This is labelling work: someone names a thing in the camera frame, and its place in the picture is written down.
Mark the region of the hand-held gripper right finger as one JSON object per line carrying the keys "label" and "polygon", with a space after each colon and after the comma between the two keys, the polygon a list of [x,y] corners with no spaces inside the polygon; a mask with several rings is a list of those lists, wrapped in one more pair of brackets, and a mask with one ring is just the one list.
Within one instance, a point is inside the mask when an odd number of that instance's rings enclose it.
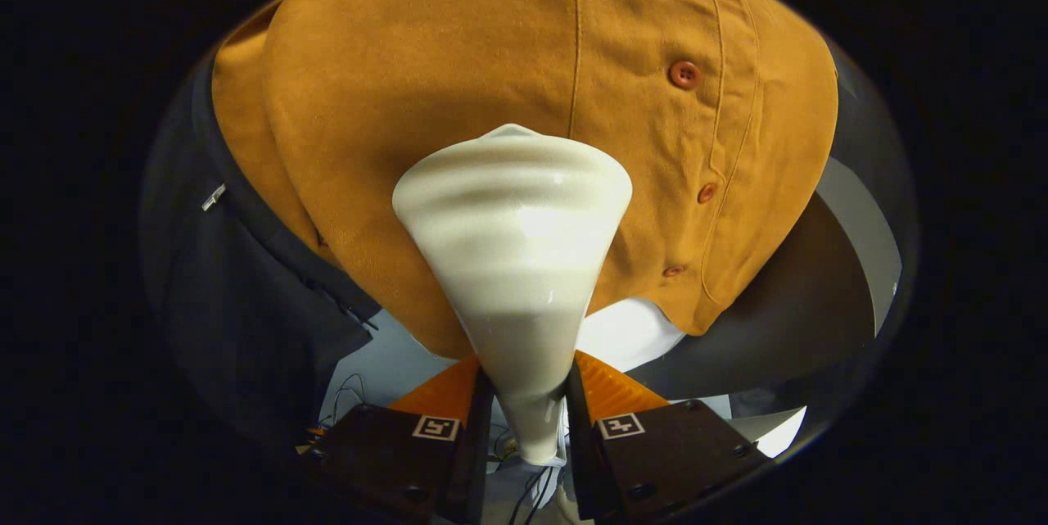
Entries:
{"label": "hand-held gripper right finger", "polygon": [[770,469],[770,458],[697,399],[670,403],[574,353],[565,381],[581,520],[687,522]]}

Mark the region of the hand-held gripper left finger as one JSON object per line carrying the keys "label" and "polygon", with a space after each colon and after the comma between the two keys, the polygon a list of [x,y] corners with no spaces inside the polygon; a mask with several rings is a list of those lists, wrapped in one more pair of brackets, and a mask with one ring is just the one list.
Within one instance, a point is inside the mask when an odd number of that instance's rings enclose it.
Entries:
{"label": "hand-held gripper left finger", "polygon": [[458,360],[399,401],[349,410],[308,447],[307,475],[352,524],[478,524],[494,394],[477,358]]}

